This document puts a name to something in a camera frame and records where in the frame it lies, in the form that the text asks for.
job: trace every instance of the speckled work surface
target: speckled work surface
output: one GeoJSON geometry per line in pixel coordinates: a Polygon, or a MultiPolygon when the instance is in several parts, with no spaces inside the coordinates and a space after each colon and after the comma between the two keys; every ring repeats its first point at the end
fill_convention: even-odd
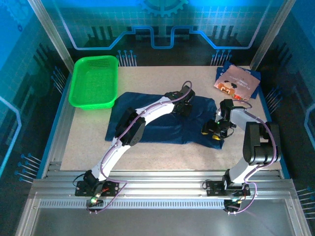
{"type": "MultiPolygon", "coordinates": [[[[147,94],[165,94],[180,90],[186,80],[192,81],[197,96],[215,100],[216,106],[228,95],[213,87],[216,66],[157,66],[119,67],[118,96],[126,91],[147,94]]],[[[257,99],[250,99],[251,113],[265,119],[257,99]]],[[[104,140],[111,109],[83,111],[76,108],[73,117],[62,170],[88,170],[105,154],[110,142],[104,140]]],[[[198,144],[138,143],[117,162],[116,170],[226,170],[242,157],[244,131],[237,128],[225,140],[222,150],[198,144]]],[[[271,169],[280,169],[279,163],[271,169]]]]}

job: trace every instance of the glass panel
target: glass panel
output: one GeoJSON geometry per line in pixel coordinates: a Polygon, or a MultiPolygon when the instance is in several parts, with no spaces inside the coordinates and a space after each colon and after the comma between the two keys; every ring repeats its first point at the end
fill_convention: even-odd
{"type": "Polygon", "coordinates": [[[0,232],[14,235],[38,169],[21,154],[40,163],[68,73],[28,2],[1,2],[0,232]]]}
{"type": "MultiPolygon", "coordinates": [[[[315,187],[314,9],[313,1],[296,1],[258,68],[271,117],[281,126],[283,155],[297,190],[315,187]]],[[[309,223],[315,229],[314,220],[309,223]]]]}
{"type": "Polygon", "coordinates": [[[139,66],[221,65],[225,60],[249,65],[282,2],[45,0],[43,4],[74,60],[114,55],[127,66],[135,63],[121,57],[136,56],[139,66]]]}

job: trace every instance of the dark blue cloth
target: dark blue cloth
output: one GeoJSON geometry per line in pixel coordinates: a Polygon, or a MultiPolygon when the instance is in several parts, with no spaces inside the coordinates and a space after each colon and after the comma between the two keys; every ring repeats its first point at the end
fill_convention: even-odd
{"type": "MultiPolygon", "coordinates": [[[[217,68],[217,75],[216,75],[216,81],[217,79],[220,77],[220,75],[222,73],[224,73],[225,71],[227,71],[227,69],[230,67],[230,65],[233,65],[232,63],[230,63],[229,61],[226,61],[224,63],[224,66],[223,67],[218,67],[217,68]]],[[[251,75],[253,75],[255,78],[257,78],[258,80],[261,80],[261,75],[260,75],[260,72],[258,71],[254,71],[254,70],[247,70],[247,69],[244,69],[244,68],[241,68],[247,72],[249,72],[251,75]]],[[[255,91],[252,93],[251,95],[251,98],[255,99],[257,97],[257,94],[258,94],[258,88],[259,86],[255,89],[255,91]]]]}
{"type": "MultiPolygon", "coordinates": [[[[125,92],[112,108],[105,140],[112,141],[115,128],[128,107],[135,109],[145,107],[158,101],[161,95],[125,92]]],[[[152,122],[144,129],[141,143],[187,144],[195,142],[203,146],[221,149],[223,141],[213,140],[211,135],[202,135],[204,123],[213,118],[216,105],[213,99],[195,96],[192,100],[192,111],[189,117],[177,114],[166,114],[152,122]]]]}

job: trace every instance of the green led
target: green led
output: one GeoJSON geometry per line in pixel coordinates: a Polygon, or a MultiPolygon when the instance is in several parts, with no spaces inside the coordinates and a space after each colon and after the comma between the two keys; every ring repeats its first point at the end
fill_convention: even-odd
{"type": "Polygon", "coordinates": [[[92,197],[92,198],[91,198],[91,203],[93,203],[93,204],[94,204],[94,203],[97,203],[97,198],[96,198],[96,197],[92,197]]]}

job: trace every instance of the perforated metal strip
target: perforated metal strip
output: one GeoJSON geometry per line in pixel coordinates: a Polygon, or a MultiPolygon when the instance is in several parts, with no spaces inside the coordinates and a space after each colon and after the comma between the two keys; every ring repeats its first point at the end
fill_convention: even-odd
{"type": "MultiPolygon", "coordinates": [[[[40,208],[86,208],[86,199],[42,199],[40,208]]],[[[104,204],[95,207],[103,208],[104,204]]],[[[111,209],[223,209],[224,201],[216,199],[117,199],[111,209]]]]}

